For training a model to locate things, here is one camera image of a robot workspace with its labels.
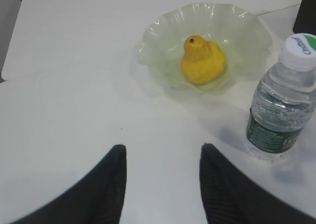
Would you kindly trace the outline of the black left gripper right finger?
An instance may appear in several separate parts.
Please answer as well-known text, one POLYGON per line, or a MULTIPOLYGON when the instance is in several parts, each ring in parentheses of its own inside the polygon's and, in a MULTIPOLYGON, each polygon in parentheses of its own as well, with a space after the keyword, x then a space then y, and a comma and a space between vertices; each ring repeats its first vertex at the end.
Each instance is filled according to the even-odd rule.
POLYGON ((314 224, 236 168, 213 144, 201 147, 200 193, 209 224, 314 224))

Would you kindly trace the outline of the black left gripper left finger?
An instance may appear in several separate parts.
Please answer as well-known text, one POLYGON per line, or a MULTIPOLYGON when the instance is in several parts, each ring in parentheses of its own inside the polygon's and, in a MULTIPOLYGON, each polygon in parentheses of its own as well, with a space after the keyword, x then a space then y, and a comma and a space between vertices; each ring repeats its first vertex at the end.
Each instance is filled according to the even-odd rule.
POLYGON ((115 145, 63 194, 17 224, 118 224, 127 182, 126 147, 115 145))

